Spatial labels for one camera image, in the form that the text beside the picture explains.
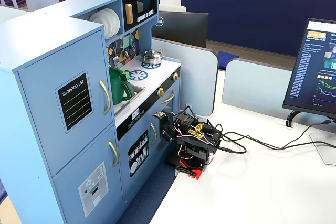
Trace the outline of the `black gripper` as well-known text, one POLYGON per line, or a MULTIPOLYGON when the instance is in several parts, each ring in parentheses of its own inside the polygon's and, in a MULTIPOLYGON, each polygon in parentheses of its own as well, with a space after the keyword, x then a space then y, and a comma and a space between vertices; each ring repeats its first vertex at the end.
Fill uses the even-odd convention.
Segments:
POLYGON ((166 142, 175 140, 178 136, 183 136, 183 133, 180 129, 181 124, 182 124, 182 121, 180 119, 177 119, 173 122, 169 122, 168 118, 159 119, 160 141, 157 146, 158 150, 161 149, 165 145, 166 142))

